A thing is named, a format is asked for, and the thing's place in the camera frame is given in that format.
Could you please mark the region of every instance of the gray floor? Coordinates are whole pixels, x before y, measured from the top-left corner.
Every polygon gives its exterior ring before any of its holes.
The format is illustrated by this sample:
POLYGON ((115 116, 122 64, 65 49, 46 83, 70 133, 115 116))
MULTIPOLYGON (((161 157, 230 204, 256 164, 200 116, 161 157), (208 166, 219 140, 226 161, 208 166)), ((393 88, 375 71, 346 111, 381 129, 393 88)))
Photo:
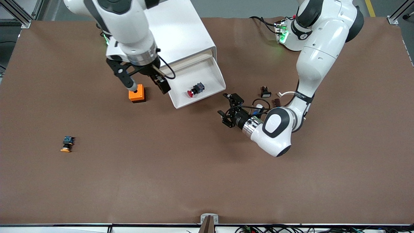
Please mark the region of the gray floor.
MULTIPOLYGON (((377 17, 387 17, 398 9, 405 0, 371 0, 377 17)), ((414 12, 414 4, 405 11, 405 14, 414 12)), ((402 37, 411 58, 414 58, 414 15, 408 20, 403 20, 402 16, 398 19, 398 26, 401 27, 402 37)))
MULTIPOLYGON (((276 17, 291 16, 297 11, 296 0, 191 0, 200 17, 247 18, 250 16, 276 17)), ((377 16, 387 16, 396 10, 404 0, 371 0, 377 16)), ((369 17, 365 0, 354 0, 365 17, 369 17)), ((72 21, 91 20, 71 13, 63 0, 49 0, 45 6, 42 20, 72 21)), ((407 22, 400 19, 400 26, 408 51, 414 54, 414 17, 407 22)), ((16 41, 19 27, 0 27, 1 41, 16 41)), ((0 65, 7 67, 14 43, 0 44, 0 65)))

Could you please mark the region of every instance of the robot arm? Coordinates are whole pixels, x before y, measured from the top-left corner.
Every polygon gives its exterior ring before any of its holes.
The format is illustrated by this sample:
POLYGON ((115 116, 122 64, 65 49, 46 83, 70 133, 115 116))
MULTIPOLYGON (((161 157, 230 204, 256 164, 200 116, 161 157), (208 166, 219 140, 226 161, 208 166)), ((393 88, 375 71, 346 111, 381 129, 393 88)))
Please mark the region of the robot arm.
POLYGON ((291 134, 301 128, 319 84, 345 42, 354 38, 363 25, 362 14, 351 0, 305 0, 298 14, 294 20, 284 22, 284 27, 279 27, 286 31, 278 38, 288 49, 301 50, 296 63, 299 83, 292 101, 270 110, 264 121, 249 115, 241 106, 233 107, 235 112, 230 111, 229 115, 219 111, 223 123, 238 122, 233 126, 237 125, 274 157, 290 149, 291 134))
POLYGON ((92 17, 109 39, 106 62, 125 87, 137 90, 131 76, 137 72, 151 77, 163 94, 170 90, 160 72, 160 57, 144 10, 158 4, 159 0, 64 0, 66 7, 75 14, 92 17), (129 67, 134 71, 127 72, 129 67))

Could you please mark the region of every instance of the brown table surface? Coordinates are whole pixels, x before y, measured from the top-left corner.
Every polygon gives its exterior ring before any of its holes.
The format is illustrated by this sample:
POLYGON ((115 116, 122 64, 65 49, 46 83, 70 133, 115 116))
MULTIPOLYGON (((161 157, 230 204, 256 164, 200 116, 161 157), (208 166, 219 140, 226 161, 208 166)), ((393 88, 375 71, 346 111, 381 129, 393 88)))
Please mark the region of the brown table surface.
MULTIPOLYGON (((295 89, 299 53, 264 25, 203 22, 227 93, 295 89)), ((105 49, 93 22, 22 30, 0 86, 0 223, 414 221, 414 69, 385 18, 344 46, 280 158, 221 123, 221 94, 175 109, 137 76, 148 101, 132 104, 105 49)))

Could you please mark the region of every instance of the cable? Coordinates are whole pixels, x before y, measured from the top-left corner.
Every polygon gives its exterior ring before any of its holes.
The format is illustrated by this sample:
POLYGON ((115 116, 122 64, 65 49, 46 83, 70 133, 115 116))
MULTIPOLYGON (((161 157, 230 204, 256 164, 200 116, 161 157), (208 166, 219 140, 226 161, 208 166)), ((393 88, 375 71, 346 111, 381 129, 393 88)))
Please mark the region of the cable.
POLYGON ((237 233, 237 231, 238 231, 238 230, 240 230, 240 229, 243 229, 243 227, 241 226, 241 227, 237 228, 237 229, 234 231, 234 233, 237 233))
POLYGON ((259 112, 259 113, 256 113, 256 114, 253 114, 253 115, 250 115, 248 119, 250 119, 250 118, 252 118, 252 117, 260 116, 260 115, 263 115, 263 114, 267 114, 267 112, 259 112))
POLYGON ((277 233, 279 233, 280 231, 282 231, 282 230, 287 230, 289 233, 292 233, 292 231, 291 230, 289 230, 287 227, 286 227, 286 225, 277 225, 276 227, 280 227, 281 229, 280 230, 278 230, 277 231, 277 233))
POLYGON ((259 110, 272 110, 272 109, 270 109, 270 108, 256 108, 256 107, 250 107, 250 106, 243 106, 243 105, 239 105, 239 106, 234 106, 234 107, 231 107, 231 108, 229 108, 227 111, 226 111, 226 113, 224 114, 225 116, 227 116, 227 114, 229 113, 229 111, 231 110, 231 109, 235 109, 235 108, 239 108, 239 107, 242 107, 242 108, 251 108, 251 109, 259 109, 259 110))
POLYGON ((292 228, 295 232, 304 233, 303 230, 301 230, 300 228, 297 228, 295 226, 290 226, 290 228, 292 228))
POLYGON ((263 231, 260 230, 258 227, 252 227, 252 228, 253 228, 253 230, 256 230, 258 233, 263 233, 263 231))
POLYGON ((256 102, 256 101, 258 101, 258 100, 261 100, 261 101, 266 102, 266 104, 269 106, 268 108, 271 108, 270 103, 269 103, 267 100, 264 100, 264 99, 262 99, 262 98, 257 98, 257 99, 255 99, 255 100, 253 100, 252 105, 254 106, 254 105, 255 105, 255 102, 256 102))
POLYGON ((275 31, 273 31, 272 29, 270 29, 270 28, 269 28, 269 26, 273 26, 273 27, 274 27, 274 24, 271 24, 271 23, 266 22, 266 21, 265 21, 265 19, 263 19, 263 17, 259 18, 259 17, 257 17, 257 16, 252 16, 252 17, 250 17, 249 19, 258 19, 258 20, 260 20, 262 23, 264 23, 264 24, 265 24, 265 26, 267 27, 267 29, 268 29, 269 31, 271 31, 271 32, 273 32, 273 33, 275 33, 275 34, 278 34, 278 35, 282 35, 282 33, 280 33, 280 32, 275 32, 275 31))
POLYGON ((158 55, 158 57, 159 57, 159 59, 161 59, 161 61, 163 61, 165 63, 165 65, 171 70, 171 72, 174 75, 174 77, 169 77, 169 76, 166 76, 166 75, 164 75, 164 77, 166 77, 168 79, 174 79, 174 78, 176 78, 176 73, 173 71, 173 69, 171 68, 171 66, 167 62, 165 62, 164 59, 162 59, 162 57, 160 55, 158 55))

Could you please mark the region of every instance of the green led light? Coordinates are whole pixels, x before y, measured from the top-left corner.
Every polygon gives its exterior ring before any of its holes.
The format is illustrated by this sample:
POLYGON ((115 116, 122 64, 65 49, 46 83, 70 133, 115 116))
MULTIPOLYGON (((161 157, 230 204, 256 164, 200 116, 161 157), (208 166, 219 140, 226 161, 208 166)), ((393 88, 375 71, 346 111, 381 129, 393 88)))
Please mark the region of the green led light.
POLYGON ((286 42, 286 38, 288 36, 289 32, 286 30, 281 36, 280 36, 280 43, 286 42))
POLYGON ((105 34, 103 35, 103 37, 105 38, 106 45, 109 45, 109 40, 108 40, 108 38, 105 36, 105 34))

